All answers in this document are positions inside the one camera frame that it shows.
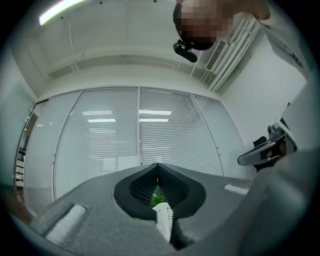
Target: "headset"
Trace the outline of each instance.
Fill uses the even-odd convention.
[[[181,24],[180,24],[180,16],[181,16],[181,7],[180,3],[175,5],[173,10],[173,22],[175,24],[175,28],[180,36],[176,43],[173,44],[173,50],[176,54],[182,56],[183,58],[187,59],[188,61],[195,63],[198,60],[197,55],[192,51],[192,49],[205,51],[210,49],[213,46],[213,42],[200,42],[201,40],[207,40],[208,38],[196,38],[196,37],[188,37],[187,33],[181,31]]]

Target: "white tube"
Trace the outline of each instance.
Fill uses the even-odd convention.
[[[205,77],[205,75],[206,75],[207,72],[208,72],[208,70],[206,69],[206,70],[204,71],[203,75],[201,76],[200,82],[202,81],[202,79],[204,79],[204,77]]]
[[[242,27],[242,29],[241,29],[238,37],[234,40],[234,43],[235,43],[235,44],[238,44],[239,41],[241,40],[242,35],[243,35],[243,34],[245,33],[245,31],[246,31],[246,28],[249,27],[250,21],[252,22],[252,20],[246,20],[246,21],[245,21],[244,26]]]
[[[225,55],[223,56],[222,60],[219,62],[216,69],[213,71],[215,75],[217,75],[220,70],[223,68],[223,66],[226,64],[227,60],[229,59],[230,55],[233,53],[236,45],[234,43],[231,43],[231,45],[228,47],[228,50],[226,51]]]
[[[254,29],[253,29],[253,35],[255,35],[257,33],[257,31],[259,30],[259,24],[256,24]],[[253,38],[251,36],[249,36],[244,44],[242,45],[242,47],[239,49],[239,51],[237,52],[237,54],[235,55],[234,59],[232,60],[232,62],[230,63],[230,65],[228,66],[228,68],[226,69],[226,71],[223,73],[223,75],[219,78],[219,80],[216,82],[215,86],[213,87],[213,90],[217,90],[220,85],[222,85],[222,83],[226,80],[226,78],[230,75],[230,73],[234,70],[234,68],[236,67],[236,65],[239,63],[239,61],[241,60],[241,58],[243,57],[243,55],[245,54],[245,52],[247,51],[249,45],[251,44]]]
[[[70,26],[70,22],[69,21],[68,21],[68,32],[69,32],[69,39],[70,39],[72,58],[73,58],[73,61],[74,61],[76,73],[78,74],[79,69],[78,69],[78,65],[77,65],[77,60],[75,58],[74,44],[72,42],[71,26]]]
[[[192,77],[192,75],[193,75],[193,73],[194,73],[194,71],[195,71],[195,69],[196,69],[196,66],[197,66],[197,64],[198,64],[198,61],[199,61],[199,59],[200,59],[200,57],[201,57],[201,55],[202,55],[202,52],[203,52],[203,51],[200,51],[199,57],[197,58],[196,63],[195,63],[194,66],[193,66],[193,69],[192,69],[192,71],[191,71],[191,74],[190,74],[189,78]]]
[[[232,35],[231,39],[229,40],[229,44],[233,43],[234,40],[237,38],[237,36],[239,35],[241,29],[243,28],[244,24],[245,24],[245,19],[241,20],[239,26],[236,28],[234,34]]]
[[[251,30],[251,28],[254,26],[254,24],[256,23],[256,20],[253,18],[248,26],[248,30]],[[245,31],[243,36],[241,37],[239,43],[236,45],[234,51],[232,52],[232,54],[230,55],[230,58],[227,60],[226,64],[223,66],[223,68],[221,69],[221,71],[218,73],[218,75],[216,76],[216,78],[213,80],[212,84],[209,87],[209,91],[212,90],[212,88],[215,86],[215,84],[218,82],[218,80],[220,79],[220,77],[223,75],[223,73],[226,71],[226,69],[228,68],[228,66],[230,65],[230,63],[232,62],[232,60],[234,59],[234,57],[236,56],[237,52],[240,50],[242,44],[244,43],[244,41],[246,40],[247,36],[249,35],[248,31]]]
[[[179,67],[180,67],[180,61],[179,61],[179,63],[178,63],[178,66],[176,67],[176,71],[178,72],[178,69],[179,69]]]

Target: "ceiling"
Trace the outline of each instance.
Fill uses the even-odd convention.
[[[139,64],[190,74],[194,64],[175,54],[175,0],[86,0],[43,26],[38,17],[55,2],[39,2],[11,37],[17,65],[39,96],[57,77],[101,65]],[[199,78],[214,50],[204,51],[192,76]]]

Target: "ceiling light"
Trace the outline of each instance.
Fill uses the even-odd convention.
[[[169,119],[140,119],[140,122],[168,122]]]
[[[58,13],[64,11],[65,9],[68,9],[71,6],[74,6],[80,2],[83,2],[85,0],[63,0],[53,7],[51,7],[49,10],[47,10],[44,14],[42,14],[39,17],[39,23],[42,26],[45,24],[48,20],[50,20],[52,17],[56,16]]]
[[[161,111],[161,110],[147,110],[140,109],[139,114],[149,114],[149,115],[171,115],[172,111]]]
[[[88,119],[89,123],[108,123],[115,122],[115,119]]]
[[[115,133],[116,130],[109,130],[109,129],[103,129],[103,128],[89,128],[90,132],[109,132],[109,133]]]
[[[102,111],[84,111],[82,112],[84,116],[89,116],[89,115],[112,115],[111,110],[102,110]]]

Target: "person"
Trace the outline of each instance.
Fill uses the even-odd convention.
[[[227,34],[239,13],[253,15],[273,52],[309,78],[316,63],[313,55],[293,21],[274,1],[176,0],[173,21],[184,42],[204,51]]]

